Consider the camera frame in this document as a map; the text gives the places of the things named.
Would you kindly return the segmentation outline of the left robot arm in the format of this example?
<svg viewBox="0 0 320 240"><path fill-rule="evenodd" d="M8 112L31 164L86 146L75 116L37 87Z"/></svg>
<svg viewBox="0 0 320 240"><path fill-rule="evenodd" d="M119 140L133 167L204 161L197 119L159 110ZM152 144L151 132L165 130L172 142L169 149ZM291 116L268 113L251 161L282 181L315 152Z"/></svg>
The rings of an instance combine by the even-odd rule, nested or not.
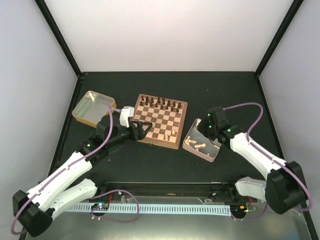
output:
<svg viewBox="0 0 320 240"><path fill-rule="evenodd" d="M123 115L104 116L62 166L38 185L28 191L18 190L12 196L11 233L18 234L15 225L19 222L24 228L20 234L37 237L69 207L86 199L103 199L108 188L95 173L75 186L72 183L108 155L110 148L125 141L143 140L152 126Z"/></svg>

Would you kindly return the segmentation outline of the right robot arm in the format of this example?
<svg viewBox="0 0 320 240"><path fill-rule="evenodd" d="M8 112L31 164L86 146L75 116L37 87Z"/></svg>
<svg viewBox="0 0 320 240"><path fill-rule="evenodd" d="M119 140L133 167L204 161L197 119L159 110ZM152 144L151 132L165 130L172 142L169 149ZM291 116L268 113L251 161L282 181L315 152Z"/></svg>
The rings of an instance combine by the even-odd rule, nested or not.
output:
<svg viewBox="0 0 320 240"><path fill-rule="evenodd" d="M255 167L264 180L243 177L227 189L228 198L234 202L243 197L253 197L262 201L277 214L283 214L301 203L308 202L300 211L309 211L313 206L311 194L306 186L303 170L295 162L270 153L250 137L253 129L242 130L231 125L225 114L226 108L210 108L197 130L209 140L217 140Z"/></svg>

